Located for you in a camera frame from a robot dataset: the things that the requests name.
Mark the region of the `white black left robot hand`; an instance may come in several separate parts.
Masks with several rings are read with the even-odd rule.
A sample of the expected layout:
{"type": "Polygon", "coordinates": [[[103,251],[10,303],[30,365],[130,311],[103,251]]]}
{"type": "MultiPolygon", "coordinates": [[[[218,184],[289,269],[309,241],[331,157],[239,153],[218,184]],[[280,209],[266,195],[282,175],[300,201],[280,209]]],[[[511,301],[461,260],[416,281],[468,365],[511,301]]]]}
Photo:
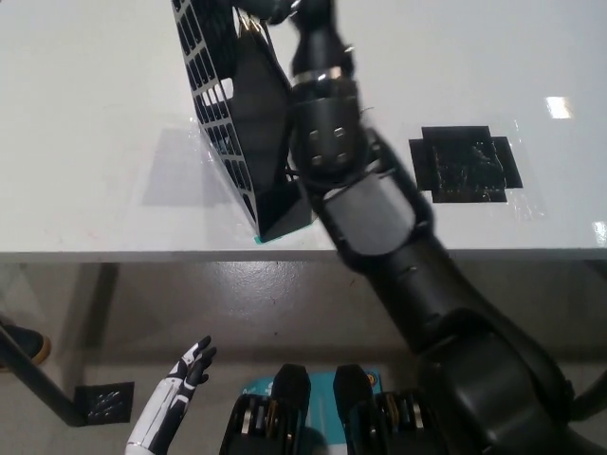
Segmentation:
{"type": "Polygon", "coordinates": [[[124,453],[167,454],[194,393],[208,379],[217,350],[212,338],[197,341],[157,384],[127,441],[124,453]]]}

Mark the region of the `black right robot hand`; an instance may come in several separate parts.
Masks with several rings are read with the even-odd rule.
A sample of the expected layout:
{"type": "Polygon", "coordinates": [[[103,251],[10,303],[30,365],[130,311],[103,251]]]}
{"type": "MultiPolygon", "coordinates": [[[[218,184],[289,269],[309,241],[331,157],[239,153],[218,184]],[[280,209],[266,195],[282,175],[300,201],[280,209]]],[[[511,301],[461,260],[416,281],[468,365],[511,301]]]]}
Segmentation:
{"type": "Polygon", "coordinates": [[[353,48],[338,34],[332,1],[238,0],[231,5],[270,25],[294,24],[300,34],[291,63],[295,85],[353,77],[353,48]]]}

